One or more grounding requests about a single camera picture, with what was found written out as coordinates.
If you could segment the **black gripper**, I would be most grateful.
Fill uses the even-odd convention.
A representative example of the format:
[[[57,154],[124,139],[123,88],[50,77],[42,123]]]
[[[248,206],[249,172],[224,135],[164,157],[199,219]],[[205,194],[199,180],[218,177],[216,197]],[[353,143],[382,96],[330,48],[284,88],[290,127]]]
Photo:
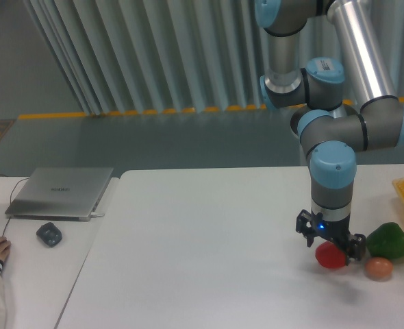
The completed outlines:
[[[350,234],[349,222],[349,215],[339,221],[326,221],[321,212],[310,214],[303,209],[296,217],[295,230],[306,239],[307,247],[317,236],[331,241],[344,254],[344,264],[348,266],[351,260],[361,261],[366,253],[366,237]]]

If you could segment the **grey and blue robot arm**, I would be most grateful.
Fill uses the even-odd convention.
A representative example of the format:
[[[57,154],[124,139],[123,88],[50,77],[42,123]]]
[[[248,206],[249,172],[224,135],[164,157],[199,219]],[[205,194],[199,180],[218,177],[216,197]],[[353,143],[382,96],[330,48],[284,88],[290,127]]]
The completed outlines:
[[[398,100],[368,15],[367,1],[256,1],[257,24],[270,36],[270,64],[260,79],[267,108],[298,105],[292,131],[311,177],[311,210],[296,230],[308,245],[320,237],[346,261],[361,260],[366,237],[349,230],[356,153],[404,145]],[[315,16],[335,27],[344,59],[299,66],[299,32]]]

